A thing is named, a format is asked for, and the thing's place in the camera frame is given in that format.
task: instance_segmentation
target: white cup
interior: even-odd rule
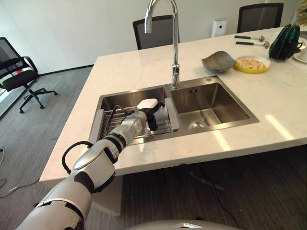
[[[298,56],[300,59],[307,61],[307,48],[302,49],[300,55]]]

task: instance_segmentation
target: black mesh chair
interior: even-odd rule
[[[20,71],[27,67],[30,67],[31,69]],[[0,79],[5,78],[5,80],[0,83],[0,88],[11,91],[24,86],[30,93],[24,97],[25,101],[19,108],[21,114],[24,112],[22,108],[32,98],[35,98],[40,104],[40,108],[43,109],[44,106],[39,101],[38,95],[45,93],[53,93],[54,95],[58,94],[55,91],[47,91],[45,88],[32,91],[27,84],[38,77],[39,75],[33,61],[27,56],[21,57],[5,37],[0,37]]]
[[[237,33],[280,26],[283,3],[262,3],[240,7]]]
[[[133,22],[138,49],[166,46],[173,43],[173,16],[153,17],[152,33],[145,34],[145,19]]]

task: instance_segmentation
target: double sink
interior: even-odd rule
[[[132,144],[179,137],[222,128],[247,125],[259,120],[217,77],[182,81],[179,89],[170,84],[100,96],[89,141],[104,136],[104,127],[115,105],[135,110],[144,99],[155,98],[167,106],[169,119],[158,121],[159,129],[147,130]],[[110,130],[119,125],[123,113],[118,111]]]

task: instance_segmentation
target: faucet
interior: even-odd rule
[[[150,0],[146,16],[145,16],[145,33],[152,32],[152,20],[153,20],[153,11],[154,7],[159,0]],[[179,88],[179,64],[178,64],[178,35],[179,35],[179,26],[178,26],[178,10],[175,0],[167,0],[173,11],[173,43],[174,43],[174,63],[172,64],[173,68],[173,77],[172,77],[172,88]]]

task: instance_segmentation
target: sink drain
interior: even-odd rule
[[[189,130],[191,129],[196,129],[196,128],[205,128],[208,125],[203,122],[203,121],[193,121],[190,125],[189,125]]]

